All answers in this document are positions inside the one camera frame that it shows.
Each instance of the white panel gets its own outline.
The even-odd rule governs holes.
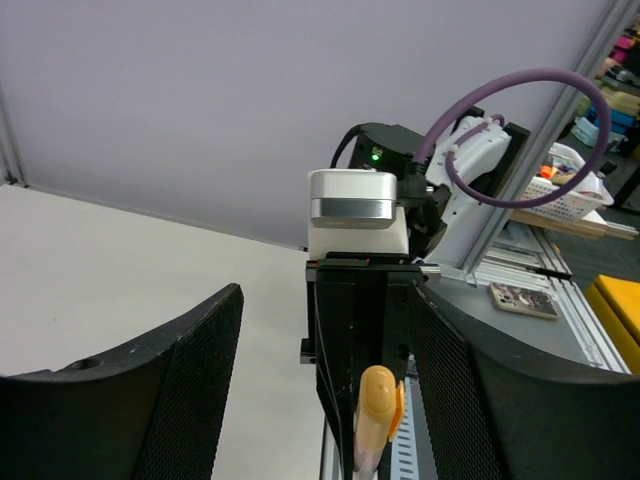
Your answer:
[[[349,127],[423,132],[482,82],[571,67],[609,3],[0,0],[0,75],[30,183],[303,244],[306,173]],[[556,88],[484,106],[534,128]]]

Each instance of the plastic basket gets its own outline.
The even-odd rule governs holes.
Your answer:
[[[563,160],[571,163],[575,168],[582,168],[584,166],[584,160],[580,154],[566,145],[554,143],[549,153],[563,157]],[[593,172],[590,172],[589,175],[595,177]],[[551,181],[546,178],[534,177],[522,195],[522,199],[539,198],[548,195],[558,188],[559,187],[553,185]],[[526,210],[541,217],[551,218],[559,222],[573,223],[598,207],[613,204],[613,197],[611,197],[611,194],[604,186],[602,187],[601,194],[603,198],[599,199],[571,191],[551,203]]]

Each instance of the purple cable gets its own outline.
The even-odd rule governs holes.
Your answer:
[[[486,83],[483,86],[472,91],[471,93],[465,95],[463,98],[454,103],[446,112],[444,112],[444,114],[442,114],[442,116],[432,125],[427,134],[424,136],[420,147],[413,156],[413,161],[416,163],[426,163],[427,158],[433,156],[436,146],[436,140],[438,139],[438,137],[440,137],[440,135],[444,133],[444,131],[450,124],[456,121],[456,119],[458,119],[460,116],[464,115],[464,113],[476,103],[480,102],[490,95],[493,95],[494,93],[505,90],[509,87],[522,85],[524,83],[541,81],[559,82],[577,88],[587,97],[589,97],[589,99],[591,99],[593,105],[596,108],[596,114],[600,119],[600,131],[598,132],[598,138],[593,148],[593,152],[585,161],[582,169],[580,169],[580,171],[578,171],[578,173],[576,173],[571,180],[569,180],[566,184],[564,184],[554,192],[540,198],[507,201],[483,195],[464,183],[455,169],[455,155],[453,154],[453,152],[449,152],[447,154],[445,168],[453,183],[455,183],[460,188],[460,190],[462,190],[474,200],[478,200],[479,202],[491,205],[493,207],[539,207],[540,205],[544,205],[545,203],[557,200],[563,195],[569,193],[589,174],[589,171],[595,170],[598,167],[600,158],[602,157],[602,155],[604,155],[607,149],[607,144],[609,142],[609,133],[611,130],[611,110],[609,109],[609,105],[602,96],[602,93],[600,93],[598,87],[596,87],[590,80],[584,78],[583,76],[578,75],[574,72],[570,72],[568,70],[562,70],[558,68],[533,68],[530,70],[523,70],[521,72],[511,73],[509,75],[505,75],[504,77],[496,78],[495,80],[492,80],[489,83]],[[496,115],[496,119],[499,121],[502,120],[502,122],[504,122],[504,117],[502,116]],[[474,132],[475,134],[482,129],[476,127],[470,130],[469,132],[462,135],[458,142],[461,143],[469,138],[467,137],[467,135],[471,136],[472,131],[476,130]]]

